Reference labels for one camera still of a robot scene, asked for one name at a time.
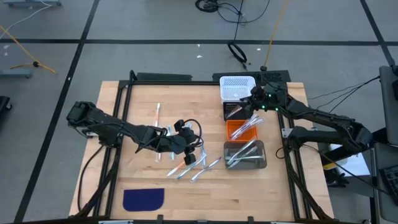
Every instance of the orange tray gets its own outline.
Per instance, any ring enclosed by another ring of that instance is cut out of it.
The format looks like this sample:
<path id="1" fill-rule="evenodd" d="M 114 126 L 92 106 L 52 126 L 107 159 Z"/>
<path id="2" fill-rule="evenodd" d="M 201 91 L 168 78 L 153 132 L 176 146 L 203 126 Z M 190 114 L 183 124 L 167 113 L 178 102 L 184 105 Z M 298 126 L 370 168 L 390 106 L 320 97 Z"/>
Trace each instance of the orange tray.
<path id="1" fill-rule="evenodd" d="M 230 142 L 248 142 L 252 138 L 257 139 L 257 128 L 252 127 L 245 131 L 240 137 L 235 140 L 231 139 L 232 133 L 240 128 L 246 120 L 227 120 L 226 121 L 226 138 Z"/>

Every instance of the concrete floor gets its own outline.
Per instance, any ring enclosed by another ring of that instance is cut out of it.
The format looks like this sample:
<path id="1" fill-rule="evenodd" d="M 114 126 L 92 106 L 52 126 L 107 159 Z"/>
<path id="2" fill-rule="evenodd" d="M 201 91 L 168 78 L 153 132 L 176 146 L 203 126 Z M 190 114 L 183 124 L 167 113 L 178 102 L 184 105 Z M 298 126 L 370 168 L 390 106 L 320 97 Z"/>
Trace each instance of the concrete floor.
<path id="1" fill-rule="evenodd" d="M 0 223 L 14 220 L 94 0 L 62 2 L 62 7 L 44 10 L 10 30 L 18 39 L 65 39 L 75 44 L 24 44 L 57 74 L 38 68 L 28 80 L 0 80 L 0 95 L 10 96 L 14 105 L 0 134 Z M 76 100 L 95 102 L 102 81 L 126 79 L 130 69 L 191 74 L 194 80 L 211 80 L 213 73 L 243 70 L 224 44 L 170 44 L 166 41 L 206 42 L 233 38 L 234 24 L 225 22 L 217 13 L 198 11 L 194 2 L 99 1 L 87 39 L 165 41 L 84 45 L 24 221 L 67 217 L 86 141 L 67 127 L 65 117 Z M 236 7 L 240 3 L 238 0 L 226 2 Z M 398 2 L 366 2 L 384 40 L 397 42 Z M 266 0 L 245 1 L 243 12 L 248 19 L 255 18 L 265 4 Z M 269 40 L 282 4 L 283 0 L 272 0 L 261 19 L 239 27 L 237 39 Z M 0 25 L 7 27 L 34 10 L 0 4 Z M 236 19 L 228 11 L 224 13 Z M 308 96 L 365 82 L 378 76 L 379 66 L 387 65 L 377 44 L 349 46 L 344 43 L 377 41 L 359 0 L 290 1 L 275 39 L 342 42 L 340 45 L 325 42 L 324 45 L 273 46 L 267 64 L 269 70 L 289 70 L 293 82 L 304 82 Z M 30 62 L 16 44 L 4 41 L 0 41 L 0 68 Z M 239 46 L 251 62 L 248 70 L 259 70 L 268 46 L 250 43 Z M 389 47 L 389 51 L 398 60 L 398 47 Z M 329 99 L 320 98 L 310 104 L 318 106 Z M 371 131 L 383 127 L 380 84 L 366 85 L 335 113 L 356 118 Z M 331 189 L 330 196 L 336 218 L 347 222 L 370 218 L 368 198 L 341 189 Z"/>

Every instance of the wooden table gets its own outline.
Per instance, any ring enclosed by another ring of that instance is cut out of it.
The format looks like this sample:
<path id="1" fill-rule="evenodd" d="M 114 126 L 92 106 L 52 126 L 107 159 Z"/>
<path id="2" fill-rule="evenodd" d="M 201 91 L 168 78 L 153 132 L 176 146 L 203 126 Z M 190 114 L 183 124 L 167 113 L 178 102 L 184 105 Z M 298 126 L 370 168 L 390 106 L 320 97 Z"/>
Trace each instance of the wooden table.
<path id="1" fill-rule="evenodd" d="M 118 82 L 102 83 L 96 105 L 105 113 L 113 112 L 117 87 Z M 294 98 L 307 102 L 303 83 L 288 83 L 288 88 Z M 125 93 L 122 96 L 119 118 L 123 111 L 124 97 Z M 206 163 L 209 164 L 223 155 L 226 124 L 223 120 L 219 86 L 134 85 L 127 122 L 153 125 L 158 102 L 161 103 L 159 126 L 166 127 L 178 119 L 197 119 L 203 129 L 208 154 Z M 264 142 L 267 167 L 261 170 L 231 172 L 227 171 L 224 162 L 220 161 L 211 170 L 204 172 L 196 183 L 191 183 L 190 179 L 201 169 L 200 166 L 190 171 L 182 180 L 175 179 L 180 171 L 169 178 L 166 177 L 171 169 L 181 163 L 183 154 L 171 161 L 165 153 L 162 155 L 162 161 L 156 162 L 154 152 L 144 149 L 135 154 L 137 145 L 131 139 L 125 138 L 111 218 L 155 220 L 158 214 L 163 214 L 165 220 L 245 221 L 248 216 L 253 216 L 255 221 L 294 221 L 285 162 L 275 157 L 276 150 L 282 146 L 277 113 L 260 111 L 258 115 L 266 120 L 258 126 L 258 133 L 259 139 Z M 312 127 L 311 122 L 304 120 L 295 121 L 295 124 Z M 97 138 L 88 140 L 82 167 L 98 148 Z M 195 154 L 198 158 L 200 150 L 197 149 Z M 86 170 L 81 194 L 82 205 L 98 186 L 103 157 L 104 150 L 91 161 Z M 301 157 L 307 189 L 326 214 L 333 217 L 320 156 L 303 147 Z M 123 209 L 125 189 L 151 188 L 165 189 L 165 201 L 159 210 L 127 212 Z M 302 198 L 298 189 L 297 192 L 300 216 L 303 218 L 305 214 Z M 107 194 L 106 189 L 100 214 L 104 213 Z M 76 198 L 77 185 L 70 209 L 71 215 L 77 212 Z"/>

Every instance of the white basket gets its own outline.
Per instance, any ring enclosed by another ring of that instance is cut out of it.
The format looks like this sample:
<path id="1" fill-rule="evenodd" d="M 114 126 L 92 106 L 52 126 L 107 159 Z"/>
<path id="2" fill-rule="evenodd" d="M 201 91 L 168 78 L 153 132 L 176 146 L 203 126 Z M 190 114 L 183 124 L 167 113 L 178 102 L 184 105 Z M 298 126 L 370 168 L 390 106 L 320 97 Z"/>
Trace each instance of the white basket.
<path id="1" fill-rule="evenodd" d="M 221 103 L 238 102 L 239 99 L 250 96 L 250 91 L 256 86 L 253 77 L 221 77 Z"/>

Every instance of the blue towel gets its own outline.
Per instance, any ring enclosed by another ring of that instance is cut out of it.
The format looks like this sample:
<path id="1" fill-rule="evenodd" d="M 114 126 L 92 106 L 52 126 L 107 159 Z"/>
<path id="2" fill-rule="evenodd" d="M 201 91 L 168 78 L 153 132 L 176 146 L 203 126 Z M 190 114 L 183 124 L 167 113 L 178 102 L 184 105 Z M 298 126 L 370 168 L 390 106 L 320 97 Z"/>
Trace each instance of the blue towel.
<path id="1" fill-rule="evenodd" d="M 164 189 L 124 190 L 123 208 L 129 212 L 154 211 L 164 203 Z"/>

